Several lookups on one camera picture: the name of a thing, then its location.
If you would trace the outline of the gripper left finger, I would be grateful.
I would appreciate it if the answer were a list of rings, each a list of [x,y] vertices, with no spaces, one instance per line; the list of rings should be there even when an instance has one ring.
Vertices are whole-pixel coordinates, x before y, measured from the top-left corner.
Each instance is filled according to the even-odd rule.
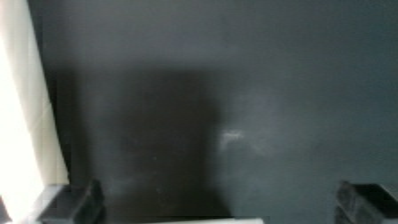
[[[85,186],[64,185],[39,214],[41,224],[96,224],[103,211],[101,183],[92,180]]]

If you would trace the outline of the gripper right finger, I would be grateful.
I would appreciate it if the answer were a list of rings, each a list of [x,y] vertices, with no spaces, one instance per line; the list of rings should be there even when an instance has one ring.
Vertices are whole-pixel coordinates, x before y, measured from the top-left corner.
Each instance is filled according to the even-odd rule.
[[[334,224],[398,224],[398,184],[341,182]]]

